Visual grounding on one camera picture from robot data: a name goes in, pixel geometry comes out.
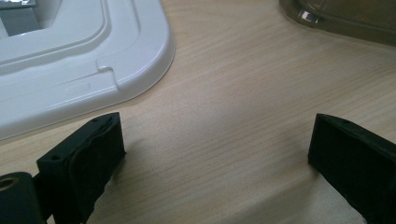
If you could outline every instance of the white plastic lid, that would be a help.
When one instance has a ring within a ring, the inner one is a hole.
[[[62,1],[53,24],[0,39],[0,139],[130,100],[175,45],[159,0]]]

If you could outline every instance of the wooden table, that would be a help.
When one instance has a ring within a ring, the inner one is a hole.
[[[396,142],[396,48],[305,28],[277,0],[163,0],[177,53],[143,95],[0,142],[26,171],[121,115],[125,162],[89,223],[363,223],[307,164],[317,113]]]

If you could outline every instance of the wood grain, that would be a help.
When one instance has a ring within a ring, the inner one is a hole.
[[[119,111],[127,156],[89,223],[364,223],[307,164],[315,115],[396,142],[396,48],[305,28],[276,0],[163,0],[177,43],[151,90],[0,142],[1,175]]]

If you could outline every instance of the light wood surface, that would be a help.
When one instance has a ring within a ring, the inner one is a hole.
[[[0,142],[26,171],[89,119],[121,115],[125,162],[89,223],[348,223],[362,217],[307,164],[317,113],[396,142],[396,48],[305,28],[277,0],[163,0],[165,77],[120,105]]]

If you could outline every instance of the white plastic tray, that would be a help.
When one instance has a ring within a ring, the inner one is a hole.
[[[50,27],[0,39],[0,139],[130,100],[175,45],[159,0],[65,0]]]

